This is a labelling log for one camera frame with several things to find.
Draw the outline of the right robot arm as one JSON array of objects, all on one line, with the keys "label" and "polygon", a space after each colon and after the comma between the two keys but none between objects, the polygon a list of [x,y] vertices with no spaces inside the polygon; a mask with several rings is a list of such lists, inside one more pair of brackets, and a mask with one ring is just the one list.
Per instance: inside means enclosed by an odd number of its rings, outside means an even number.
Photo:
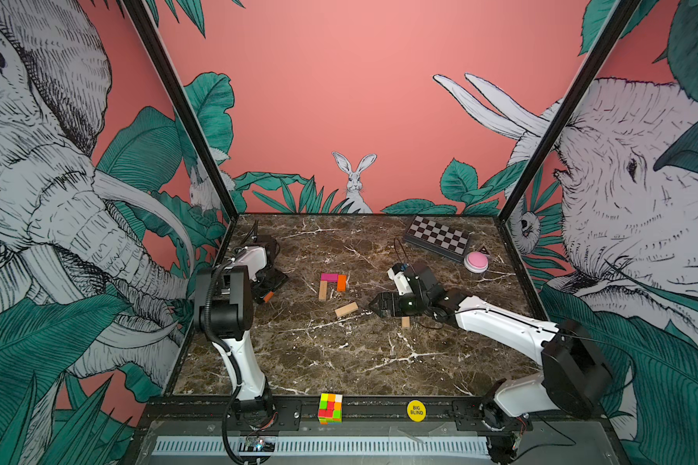
[{"label": "right robot arm", "polygon": [[426,314],[438,323],[474,332],[533,360],[539,371],[499,381],[479,404],[482,423],[492,431],[519,424],[526,415],[559,410],[589,419],[614,375],[589,332],[579,323],[560,324],[525,317],[458,289],[378,294],[368,305],[382,318]]}]

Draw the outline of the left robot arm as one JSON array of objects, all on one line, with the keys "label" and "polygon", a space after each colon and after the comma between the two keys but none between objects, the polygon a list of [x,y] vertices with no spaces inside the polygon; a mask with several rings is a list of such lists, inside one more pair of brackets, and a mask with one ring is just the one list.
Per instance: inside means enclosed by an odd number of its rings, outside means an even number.
[{"label": "left robot arm", "polygon": [[256,302],[268,301],[287,279],[275,268],[279,245],[270,236],[242,246],[221,265],[196,272],[193,324],[222,358],[231,381],[226,408],[254,430],[275,423],[277,411],[268,379],[251,340]]}]

